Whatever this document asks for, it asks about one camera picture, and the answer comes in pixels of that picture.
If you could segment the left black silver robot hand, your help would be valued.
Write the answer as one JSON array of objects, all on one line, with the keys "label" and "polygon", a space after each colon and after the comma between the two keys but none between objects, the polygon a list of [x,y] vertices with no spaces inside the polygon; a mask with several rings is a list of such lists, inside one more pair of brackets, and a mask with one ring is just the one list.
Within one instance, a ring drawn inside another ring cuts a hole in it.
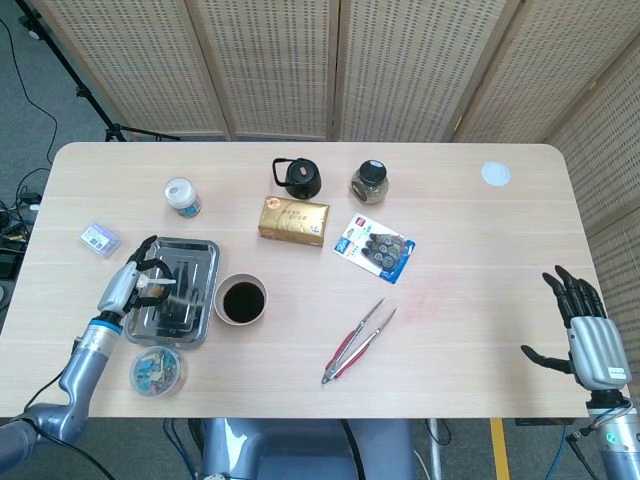
[{"label": "left black silver robot hand", "polygon": [[119,324],[132,310],[145,307],[157,307],[168,299],[173,285],[164,288],[138,289],[136,282],[141,275],[150,278],[174,279],[168,265],[156,257],[147,257],[147,253],[158,237],[145,239],[127,263],[110,280],[97,309],[98,319],[111,324]]}]

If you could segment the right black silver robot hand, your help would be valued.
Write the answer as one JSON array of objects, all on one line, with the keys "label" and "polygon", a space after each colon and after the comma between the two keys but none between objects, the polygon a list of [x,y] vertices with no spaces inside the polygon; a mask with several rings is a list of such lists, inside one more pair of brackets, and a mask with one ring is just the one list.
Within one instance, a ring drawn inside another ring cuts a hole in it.
[{"label": "right black silver robot hand", "polygon": [[574,277],[564,267],[554,267],[542,278],[551,288],[569,344],[569,357],[541,355],[529,345],[520,347],[534,364],[574,377],[584,389],[621,390],[632,380],[631,369],[616,324],[607,316],[593,285]]}]

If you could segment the white bowl of dark sauce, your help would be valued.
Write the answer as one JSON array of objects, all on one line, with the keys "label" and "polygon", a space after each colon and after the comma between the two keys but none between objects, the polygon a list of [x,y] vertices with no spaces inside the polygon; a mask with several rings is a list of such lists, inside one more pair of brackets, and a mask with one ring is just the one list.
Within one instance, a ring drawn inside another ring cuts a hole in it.
[{"label": "white bowl of dark sauce", "polygon": [[267,300],[266,287],[257,276],[235,273],[216,287],[214,311],[229,325],[247,326],[263,316]]}]

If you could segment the stainless steel tray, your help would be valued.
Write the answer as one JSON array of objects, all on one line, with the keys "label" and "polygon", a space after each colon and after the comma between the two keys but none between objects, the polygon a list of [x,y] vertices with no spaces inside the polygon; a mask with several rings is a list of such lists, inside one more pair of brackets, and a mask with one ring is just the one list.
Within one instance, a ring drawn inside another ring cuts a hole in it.
[{"label": "stainless steel tray", "polygon": [[209,240],[159,237],[147,257],[163,260],[176,280],[157,307],[132,309],[125,335],[135,344],[194,349],[207,336],[219,264],[218,246]]}]

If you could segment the clear tub of colourful clips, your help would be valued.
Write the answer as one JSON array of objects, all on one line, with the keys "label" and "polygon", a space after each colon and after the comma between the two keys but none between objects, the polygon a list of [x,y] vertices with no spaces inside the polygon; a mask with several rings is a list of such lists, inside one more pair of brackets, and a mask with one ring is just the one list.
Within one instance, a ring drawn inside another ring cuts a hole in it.
[{"label": "clear tub of colourful clips", "polygon": [[129,370],[130,385],[145,398],[163,398],[176,394],[188,376],[188,363],[177,351],[150,346],[136,355]]}]

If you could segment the clear jar white lid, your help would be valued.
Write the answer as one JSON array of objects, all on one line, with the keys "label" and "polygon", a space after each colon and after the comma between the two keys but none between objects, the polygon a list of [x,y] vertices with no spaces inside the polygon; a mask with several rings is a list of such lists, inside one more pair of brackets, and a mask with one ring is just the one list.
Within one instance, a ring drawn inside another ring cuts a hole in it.
[{"label": "clear jar white lid", "polygon": [[201,202],[194,184],[185,177],[170,179],[164,188],[165,198],[180,216],[191,218],[199,214]]}]

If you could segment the gold tissue pack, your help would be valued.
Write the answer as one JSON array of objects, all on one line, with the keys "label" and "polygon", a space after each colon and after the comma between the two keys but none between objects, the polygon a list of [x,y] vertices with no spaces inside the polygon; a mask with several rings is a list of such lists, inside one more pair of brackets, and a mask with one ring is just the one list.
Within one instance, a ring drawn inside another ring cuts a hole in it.
[{"label": "gold tissue pack", "polygon": [[322,247],[329,211],[326,204],[268,195],[258,232],[267,239]]}]

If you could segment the black tripod stand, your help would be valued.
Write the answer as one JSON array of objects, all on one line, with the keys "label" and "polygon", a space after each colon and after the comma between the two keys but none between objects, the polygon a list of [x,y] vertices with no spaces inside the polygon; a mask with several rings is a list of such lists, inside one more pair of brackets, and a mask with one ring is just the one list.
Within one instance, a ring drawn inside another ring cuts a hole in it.
[{"label": "black tripod stand", "polygon": [[79,98],[84,98],[90,106],[93,108],[95,113],[100,117],[102,122],[105,124],[105,141],[110,142],[112,140],[116,140],[118,142],[127,142],[128,139],[125,137],[124,132],[126,133],[135,133],[141,134],[143,136],[152,137],[156,142],[160,142],[163,140],[167,141],[180,141],[181,138],[175,135],[170,135],[166,133],[160,133],[150,130],[144,130],[139,128],[134,128],[130,126],[121,125],[119,123],[115,123],[111,120],[107,112],[102,108],[99,101],[93,95],[90,88],[83,82],[81,77],[78,75],[76,70],[73,68],[71,63],[65,57],[63,52],[57,46],[51,35],[45,30],[40,20],[36,16],[33,9],[31,9],[26,0],[13,0],[14,3],[20,8],[22,13],[27,17],[39,38],[42,39],[46,45],[49,47],[51,52],[54,54],[58,62],[64,68],[66,73],[71,77],[73,82],[76,85],[76,96]]}]

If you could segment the white round desk grommet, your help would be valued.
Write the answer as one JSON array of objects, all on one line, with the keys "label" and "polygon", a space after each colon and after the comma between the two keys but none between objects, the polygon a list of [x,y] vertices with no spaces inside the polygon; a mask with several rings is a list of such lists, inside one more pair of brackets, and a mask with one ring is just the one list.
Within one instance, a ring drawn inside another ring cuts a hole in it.
[{"label": "white round desk grommet", "polygon": [[483,180],[493,187],[504,187],[511,181],[510,169],[501,162],[486,162],[481,169]]}]

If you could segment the black teapot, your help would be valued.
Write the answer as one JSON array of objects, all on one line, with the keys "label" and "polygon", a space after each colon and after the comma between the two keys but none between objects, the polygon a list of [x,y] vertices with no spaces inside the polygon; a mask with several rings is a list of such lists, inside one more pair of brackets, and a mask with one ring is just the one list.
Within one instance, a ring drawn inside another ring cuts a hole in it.
[{"label": "black teapot", "polygon": [[[280,180],[277,166],[283,163],[287,163],[287,169],[285,179]],[[276,185],[284,188],[290,196],[296,199],[309,200],[315,197],[322,187],[318,166],[306,158],[276,158],[272,161],[272,174]]]}]

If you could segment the correction tape blister pack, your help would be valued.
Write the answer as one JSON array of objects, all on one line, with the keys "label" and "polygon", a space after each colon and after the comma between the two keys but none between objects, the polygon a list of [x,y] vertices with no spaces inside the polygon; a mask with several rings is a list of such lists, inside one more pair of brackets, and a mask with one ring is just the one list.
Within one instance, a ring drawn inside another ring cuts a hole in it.
[{"label": "correction tape blister pack", "polygon": [[333,252],[389,284],[401,276],[416,243],[362,213],[351,218]]}]

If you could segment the grey robot torso base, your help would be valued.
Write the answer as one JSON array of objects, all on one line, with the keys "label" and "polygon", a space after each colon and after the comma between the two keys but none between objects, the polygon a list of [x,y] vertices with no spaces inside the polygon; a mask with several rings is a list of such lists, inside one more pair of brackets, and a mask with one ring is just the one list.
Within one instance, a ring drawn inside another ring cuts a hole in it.
[{"label": "grey robot torso base", "polygon": [[205,422],[205,480],[415,480],[406,419]]}]

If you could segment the glass herb jar black lid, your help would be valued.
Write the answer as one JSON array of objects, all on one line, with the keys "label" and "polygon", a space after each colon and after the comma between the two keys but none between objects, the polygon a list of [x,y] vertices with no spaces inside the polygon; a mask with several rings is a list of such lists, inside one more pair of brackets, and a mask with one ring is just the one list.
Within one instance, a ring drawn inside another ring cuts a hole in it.
[{"label": "glass herb jar black lid", "polygon": [[366,160],[351,178],[351,192],[363,204],[379,204],[389,190],[386,166],[379,160]]}]

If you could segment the red handled metal tongs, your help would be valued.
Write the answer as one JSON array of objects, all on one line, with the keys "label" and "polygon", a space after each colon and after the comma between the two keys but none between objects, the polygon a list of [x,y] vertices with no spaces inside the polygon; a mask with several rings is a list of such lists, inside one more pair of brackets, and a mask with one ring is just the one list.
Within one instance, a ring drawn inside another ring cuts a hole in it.
[{"label": "red handled metal tongs", "polygon": [[350,369],[366,353],[375,339],[381,335],[395,317],[398,310],[397,307],[393,307],[388,313],[384,314],[381,323],[373,330],[367,331],[370,320],[378,313],[384,302],[385,298],[380,299],[341,341],[325,365],[320,380],[322,385],[333,382]]}]

